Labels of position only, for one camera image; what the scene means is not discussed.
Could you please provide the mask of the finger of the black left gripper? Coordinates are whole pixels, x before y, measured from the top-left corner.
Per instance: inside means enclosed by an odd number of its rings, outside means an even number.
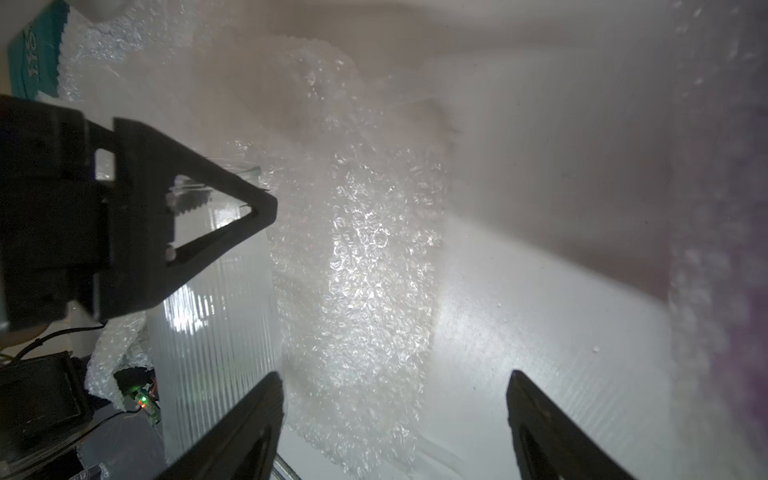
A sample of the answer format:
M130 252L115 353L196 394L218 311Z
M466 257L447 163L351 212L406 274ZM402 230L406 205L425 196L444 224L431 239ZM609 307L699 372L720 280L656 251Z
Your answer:
M160 131L117 118L115 179L107 200L109 266L95 277L95 317L108 321L161 304L224 254L272 225L277 199ZM244 216L181 246L177 218L219 192Z

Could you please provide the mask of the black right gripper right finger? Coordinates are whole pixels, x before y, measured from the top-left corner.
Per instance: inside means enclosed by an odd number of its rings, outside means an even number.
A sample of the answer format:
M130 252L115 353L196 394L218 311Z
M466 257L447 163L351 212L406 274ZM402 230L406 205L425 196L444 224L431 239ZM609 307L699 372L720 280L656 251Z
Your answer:
M633 478L524 372L511 372L506 403L515 457L523 479Z

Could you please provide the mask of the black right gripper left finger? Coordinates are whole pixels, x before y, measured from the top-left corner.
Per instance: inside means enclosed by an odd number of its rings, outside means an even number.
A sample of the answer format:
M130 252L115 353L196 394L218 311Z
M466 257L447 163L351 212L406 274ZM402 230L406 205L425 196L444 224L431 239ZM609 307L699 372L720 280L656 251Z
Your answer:
M158 478L268 479L284 416L283 382L273 371Z

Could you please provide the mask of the clear bubble wrap sheet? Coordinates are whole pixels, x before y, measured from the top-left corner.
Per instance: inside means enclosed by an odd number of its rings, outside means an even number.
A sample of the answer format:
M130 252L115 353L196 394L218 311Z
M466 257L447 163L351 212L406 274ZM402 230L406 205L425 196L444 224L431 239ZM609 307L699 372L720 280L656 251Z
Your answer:
M274 2L138 1L74 12L60 96L143 121L203 155L262 168L284 332L289 427L356 479L416 456L444 230L451 129L422 95L411 12Z

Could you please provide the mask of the purple vase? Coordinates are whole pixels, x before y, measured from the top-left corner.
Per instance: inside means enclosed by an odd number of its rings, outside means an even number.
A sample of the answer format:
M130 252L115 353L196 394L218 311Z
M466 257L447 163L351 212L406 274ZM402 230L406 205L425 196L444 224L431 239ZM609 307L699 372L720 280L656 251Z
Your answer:
M767 5L676 1L669 303L696 479L767 475Z

